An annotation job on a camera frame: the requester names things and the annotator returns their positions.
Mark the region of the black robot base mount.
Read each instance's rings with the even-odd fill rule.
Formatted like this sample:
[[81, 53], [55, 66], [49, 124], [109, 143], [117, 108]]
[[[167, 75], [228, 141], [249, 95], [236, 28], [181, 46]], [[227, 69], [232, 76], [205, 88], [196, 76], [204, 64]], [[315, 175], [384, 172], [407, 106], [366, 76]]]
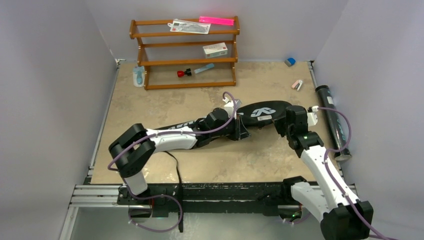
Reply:
[[154, 217], [167, 217], [169, 213], [179, 212], [177, 203], [168, 198], [171, 196], [181, 203], [184, 213], [288, 217], [299, 209], [290, 187], [305, 181], [302, 176], [295, 176], [277, 182], [151, 183], [137, 199], [121, 187], [117, 203], [128, 206], [152, 204]]

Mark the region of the white red small box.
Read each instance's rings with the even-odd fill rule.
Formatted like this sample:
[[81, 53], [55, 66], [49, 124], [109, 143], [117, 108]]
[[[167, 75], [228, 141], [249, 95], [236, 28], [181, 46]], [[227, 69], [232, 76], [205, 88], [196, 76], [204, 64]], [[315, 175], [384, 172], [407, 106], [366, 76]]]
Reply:
[[206, 45], [202, 47], [207, 59], [225, 56], [228, 54], [228, 47], [224, 42]]

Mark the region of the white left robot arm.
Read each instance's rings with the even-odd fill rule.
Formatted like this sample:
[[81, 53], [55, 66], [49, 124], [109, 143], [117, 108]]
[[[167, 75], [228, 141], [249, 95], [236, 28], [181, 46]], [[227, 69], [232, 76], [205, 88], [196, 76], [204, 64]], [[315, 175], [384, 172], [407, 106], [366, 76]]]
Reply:
[[242, 116], [215, 108], [207, 116], [169, 129], [147, 129], [141, 123], [132, 125], [109, 147], [112, 165], [115, 165], [124, 183], [129, 186], [129, 197], [138, 205], [149, 199], [148, 184], [142, 169], [153, 154], [172, 150], [191, 150], [226, 137], [239, 141], [250, 137]]

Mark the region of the pink ruler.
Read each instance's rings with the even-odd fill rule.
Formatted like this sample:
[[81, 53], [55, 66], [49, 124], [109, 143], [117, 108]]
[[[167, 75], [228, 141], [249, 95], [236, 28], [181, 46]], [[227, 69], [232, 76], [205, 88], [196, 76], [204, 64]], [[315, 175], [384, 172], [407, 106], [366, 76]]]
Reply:
[[198, 21], [200, 23], [223, 25], [223, 26], [233, 26], [235, 23], [235, 20], [232, 18], [219, 18], [219, 17], [209, 17], [209, 16], [200, 16]]

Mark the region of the black shuttlecock tube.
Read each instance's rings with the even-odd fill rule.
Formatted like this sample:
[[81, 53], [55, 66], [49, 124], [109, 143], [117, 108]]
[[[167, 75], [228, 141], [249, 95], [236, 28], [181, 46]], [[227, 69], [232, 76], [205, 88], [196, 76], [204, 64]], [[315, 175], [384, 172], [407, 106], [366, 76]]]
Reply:
[[[324, 108], [336, 109], [330, 88], [327, 85], [320, 85], [315, 88], [320, 106]], [[347, 143], [347, 136], [344, 134], [339, 115], [332, 110], [324, 110], [325, 123], [329, 131], [329, 137], [333, 149], [339, 150]], [[343, 162], [352, 157], [348, 148], [341, 152], [335, 152], [336, 161]]]

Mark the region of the light blue tube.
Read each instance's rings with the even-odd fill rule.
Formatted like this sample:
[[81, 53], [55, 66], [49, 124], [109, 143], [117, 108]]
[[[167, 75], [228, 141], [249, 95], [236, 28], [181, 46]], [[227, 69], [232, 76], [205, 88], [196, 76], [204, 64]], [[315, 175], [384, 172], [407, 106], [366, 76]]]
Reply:
[[194, 72], [195, 74], [199, 74], [199, 73], [202, 73], [202, 72], [204, 72], [204, 71], [207, 71], [207, 70], [213, 69], [214, 67], [215, 67], [215, 65], [214, 65], [213, 63], [209, 63], [209, 64], [207, 64], [207, 65], [205, 65], [205, 66], [202, 66], [202, 67], [200, 67], [200, 68], [195, 69], [193, 72]]

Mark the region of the blue white packaged item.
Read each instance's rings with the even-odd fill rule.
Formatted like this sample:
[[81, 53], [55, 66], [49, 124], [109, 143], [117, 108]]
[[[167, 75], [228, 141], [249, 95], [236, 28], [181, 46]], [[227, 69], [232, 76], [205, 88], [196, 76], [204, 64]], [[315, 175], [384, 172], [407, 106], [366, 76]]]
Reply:
[[135, 66], [132, 69], [133, 85], [137, 88], [145, 86], [145, 67]]

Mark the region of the black racket bag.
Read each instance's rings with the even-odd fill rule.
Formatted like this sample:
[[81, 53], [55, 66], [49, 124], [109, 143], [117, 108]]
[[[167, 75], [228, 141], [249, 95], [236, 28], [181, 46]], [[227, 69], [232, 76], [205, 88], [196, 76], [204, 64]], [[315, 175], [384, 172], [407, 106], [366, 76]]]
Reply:
[[[268, 100], [254, 102], [243, 106], [239, 100], [236, 113], [241, 115], [243, 124], [246, 128], [262, 128], [273, 123], [277, 117], [286, 115], [286, 108], [292, 104], [283, 100]], [[205, 116], [195, 120], [181, 123], [175, 123], [168, 126], [158, 127], [158, 130], [179, 130], [190, 128], [195, 132], [223, 132], [229, 130], [235, 131], [235, 119], [228, 116], [228, 113], [222, 107], [214, 108]]]

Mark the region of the wooden shelf rack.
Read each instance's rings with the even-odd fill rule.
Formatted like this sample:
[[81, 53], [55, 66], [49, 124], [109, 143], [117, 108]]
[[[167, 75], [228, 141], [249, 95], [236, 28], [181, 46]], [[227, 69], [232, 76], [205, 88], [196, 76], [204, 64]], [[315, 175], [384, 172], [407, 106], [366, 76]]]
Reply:
[[[129, 37], [137, 41], [137, 65], [144, 66], [145, 90], [166, 90], [184, 88], [232, 87], [236, 85], [236, 63], [239, 60], [237, 50], [237, 37], [240, 35], [240, 21], [238, 16], [226, 17], [234, 19], [234, 25], [211, 24], [208, 34], [193, 34], [171, 32], [167, 23], [173, 19], [162, 20], [131, 20]], [[203, 46], [225, 43], [228, 48], [227, 55], [206, 58]], [[231, 78], [229, 80], [198, 80], [182, 83], [150, 82], [153, 68], [176, 66], [177, 71], [191, 69], [195, 65], [208, 64], [228, 65]]]

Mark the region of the aluminium frame rail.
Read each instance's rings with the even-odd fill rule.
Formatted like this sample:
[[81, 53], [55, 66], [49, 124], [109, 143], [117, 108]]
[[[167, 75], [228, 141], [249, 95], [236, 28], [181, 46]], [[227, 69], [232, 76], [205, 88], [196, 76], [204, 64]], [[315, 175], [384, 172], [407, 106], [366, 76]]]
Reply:
[[119, 185], [76, 185], [69, 207], [74, 208], [128, 208], [118, 204]]

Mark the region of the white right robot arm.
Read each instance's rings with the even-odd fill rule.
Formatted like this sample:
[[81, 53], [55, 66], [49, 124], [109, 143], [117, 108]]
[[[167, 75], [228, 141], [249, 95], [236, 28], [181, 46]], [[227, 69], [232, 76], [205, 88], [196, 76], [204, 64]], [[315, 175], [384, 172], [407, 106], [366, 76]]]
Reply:
[[362, 201], [346, 184], [329, 158], [329, 151], [319, 135], [309, 130], [318, 122], [319, 106], [310, 111], [290, 105], [285, 116], [273, 121], [277, 133], [285, 137], [289, 147], [308, 167], [319, 189], [306, 181], [290, 183], [280, 196], [288, 204], [299, 202], [319, 224], [326, 240], [364, 240], [370, 236], [374, 209]]

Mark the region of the red black stamp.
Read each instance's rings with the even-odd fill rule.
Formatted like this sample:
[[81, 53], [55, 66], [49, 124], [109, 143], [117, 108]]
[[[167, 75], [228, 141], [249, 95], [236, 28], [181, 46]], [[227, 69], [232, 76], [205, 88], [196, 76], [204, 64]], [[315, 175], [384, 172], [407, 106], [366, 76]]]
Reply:
[[184, 77], [184, 76], [189, 76], [189, 77], [191, 77], [192, 76], [192, 71], [191, 71], [191, 69], [190, 68], [187, 68], [186, 70], [179, 70], [179, 71], [177, 71], [176, 72], [177, 73], [177, 76], [179, 77], [179, 78], [182, 78], [182, 77]]

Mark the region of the blue small object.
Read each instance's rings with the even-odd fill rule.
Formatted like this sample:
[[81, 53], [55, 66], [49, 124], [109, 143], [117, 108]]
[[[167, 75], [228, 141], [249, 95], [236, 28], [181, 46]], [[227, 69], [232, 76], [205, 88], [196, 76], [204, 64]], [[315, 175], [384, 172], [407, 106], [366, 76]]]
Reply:
[[296, 64], [296, 60], [292, 57], [287, 58], [284, 63], [288, 66], [288, 67], [292, 67], [293, 65]]

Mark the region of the pink white small object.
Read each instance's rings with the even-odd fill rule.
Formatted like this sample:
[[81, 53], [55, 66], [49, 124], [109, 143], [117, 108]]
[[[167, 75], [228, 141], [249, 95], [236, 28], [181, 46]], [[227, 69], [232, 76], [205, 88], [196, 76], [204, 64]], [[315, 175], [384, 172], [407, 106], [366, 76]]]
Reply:
[[293, 85], [291, 86], [291, 88], [293, 90], [299, 91], [301, 89], [303, 83], [304, 83], [304, 81], [302, 79], [299, 79], [299, 80], [297, 80], [297, 81], [295, 81], [293, 83]]

